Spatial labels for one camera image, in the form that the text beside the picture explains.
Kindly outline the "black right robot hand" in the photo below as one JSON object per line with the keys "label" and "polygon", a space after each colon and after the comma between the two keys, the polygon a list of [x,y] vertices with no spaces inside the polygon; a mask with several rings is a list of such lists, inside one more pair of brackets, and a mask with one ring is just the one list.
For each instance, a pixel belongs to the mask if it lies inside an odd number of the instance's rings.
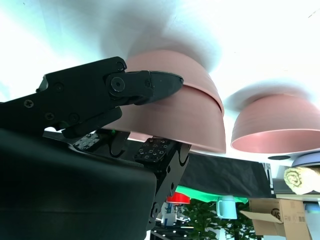
{"label": "black right robot hand", "polygon": [[105,126],[184,80],[126,69],[116,56],[51,72],[34,94],[1,103],[1,239],[142,240],[155,226],[190,145],[154,134],[121,159],[130,132]]}

